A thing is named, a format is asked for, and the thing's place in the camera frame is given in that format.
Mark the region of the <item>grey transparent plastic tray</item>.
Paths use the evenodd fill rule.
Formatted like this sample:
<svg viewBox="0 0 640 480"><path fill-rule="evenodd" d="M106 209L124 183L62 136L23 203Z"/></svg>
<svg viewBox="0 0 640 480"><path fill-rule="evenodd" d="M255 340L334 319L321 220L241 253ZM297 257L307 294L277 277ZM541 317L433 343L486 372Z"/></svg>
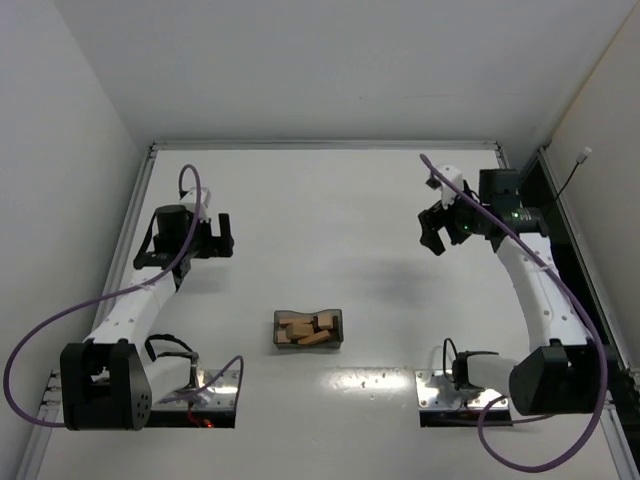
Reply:
<svg viewBox="0 0 640 480"><path fill-rule="evenodd" d="M340 350L344 342L343 312L276 310L272 339L279 350Z"/></svg>

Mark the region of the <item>light wood plank block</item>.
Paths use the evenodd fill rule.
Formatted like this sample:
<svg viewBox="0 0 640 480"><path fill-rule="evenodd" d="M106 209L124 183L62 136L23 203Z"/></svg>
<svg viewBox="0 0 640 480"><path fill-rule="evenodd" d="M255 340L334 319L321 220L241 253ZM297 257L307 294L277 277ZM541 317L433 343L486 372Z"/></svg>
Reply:
<svg viewBox="0 0 640 480"><path fill-rule="evenodd" d="M315 333L314 327L310 323L292 323L285 329L286 337L290 341L297 341L303 337Z"/></svg>

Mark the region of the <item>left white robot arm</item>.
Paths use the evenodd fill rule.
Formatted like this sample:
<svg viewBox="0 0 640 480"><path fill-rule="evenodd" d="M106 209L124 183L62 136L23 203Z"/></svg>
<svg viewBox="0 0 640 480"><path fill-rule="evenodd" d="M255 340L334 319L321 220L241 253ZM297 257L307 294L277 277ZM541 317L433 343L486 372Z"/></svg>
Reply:
<svg viewBox="0 0 640 480"><path fill-rule="evenodd" d="M179 290L194 259L229 258L230 217L218 235L204 207L159 207L134 258L132 285L102 323L60 355L64 425L71 431L140 430L158 403L189 401L201 392L192 350L155 354L144 363L152 327Z"/></svg>

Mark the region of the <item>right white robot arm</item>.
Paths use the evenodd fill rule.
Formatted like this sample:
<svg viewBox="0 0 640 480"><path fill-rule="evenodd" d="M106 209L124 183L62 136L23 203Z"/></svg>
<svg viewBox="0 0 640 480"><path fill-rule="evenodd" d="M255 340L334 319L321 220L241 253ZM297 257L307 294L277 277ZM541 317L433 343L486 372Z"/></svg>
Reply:
<svg viewBox="0 0 640 480"><path fill-rule="evenodd" d="M521 360L491 351L457 353L451 378L455 388L492 389L522 415L593 412L607 387L600 377L607 354L597 348L559 280L541 211L521 203L518 173L482 170L477 194L450 165L431 168L426 183L440 199L418 216L421 244L443 254L441 230L453 245L472 236L488 241L512 282L529 337L529 353Z"/></svg>

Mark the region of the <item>light wood long block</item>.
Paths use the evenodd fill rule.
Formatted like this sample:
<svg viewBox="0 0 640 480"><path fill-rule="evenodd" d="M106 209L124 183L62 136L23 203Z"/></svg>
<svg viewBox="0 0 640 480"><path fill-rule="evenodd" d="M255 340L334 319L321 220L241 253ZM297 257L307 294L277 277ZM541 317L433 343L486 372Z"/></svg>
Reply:
<svg viewBox="0 0 640 480"><path fill-rule="evenodd" d="M334 328L334 316L330 312L324 312L314 317L315 326L318 330L332 330Z"/></svg>

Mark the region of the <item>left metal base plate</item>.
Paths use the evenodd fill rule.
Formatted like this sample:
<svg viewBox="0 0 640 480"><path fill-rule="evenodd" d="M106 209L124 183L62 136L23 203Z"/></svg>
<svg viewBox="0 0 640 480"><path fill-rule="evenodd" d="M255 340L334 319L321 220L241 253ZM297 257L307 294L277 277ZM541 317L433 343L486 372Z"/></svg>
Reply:
<svg viewBox="0 0 640 480"><path fill-rule="evenodd" d="M189 395L188 399L157 403L153 406L153 412L186 412L189 407L197 412L232 411L237 402L240 371L230 369L211 382L215 374L214 370L198 369L194 388L171 392L168 395L168 398Z"/></svg>

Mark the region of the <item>metal base plate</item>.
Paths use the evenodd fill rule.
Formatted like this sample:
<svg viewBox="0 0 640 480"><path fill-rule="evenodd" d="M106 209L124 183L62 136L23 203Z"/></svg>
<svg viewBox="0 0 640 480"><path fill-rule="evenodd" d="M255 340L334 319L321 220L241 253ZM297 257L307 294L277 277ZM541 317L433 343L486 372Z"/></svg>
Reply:
<svg viewBox="0 0 640 480"><path fill-rule="evenodd" d="M153 412L186 412L189 407L197 412L232 411L237 402L240 371L230 369L211 382L215 374L214 370L198 369L194 388L171 392L168 395L168 398L189 395L188 399L157 403L153 406Z"/></svg>
<svg viewBox="0 0 640 480"><path fill-rule="evenodd" d="M501 396L492 389L456 390L441 369L416 370L414 374L420 413L476 413Z"/></svg>

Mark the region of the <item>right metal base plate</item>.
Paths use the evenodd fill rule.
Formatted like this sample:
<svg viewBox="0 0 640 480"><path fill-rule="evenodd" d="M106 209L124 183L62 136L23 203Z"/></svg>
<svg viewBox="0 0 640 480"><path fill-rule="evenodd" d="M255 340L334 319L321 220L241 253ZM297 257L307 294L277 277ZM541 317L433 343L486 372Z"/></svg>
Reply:
<svg viewBox="0 0 640 480"><path fill-rule="evenodd" d="M441 369L416 370L414 374L420 413L476 413L501 396L492 389L456 390Z"/></svg>

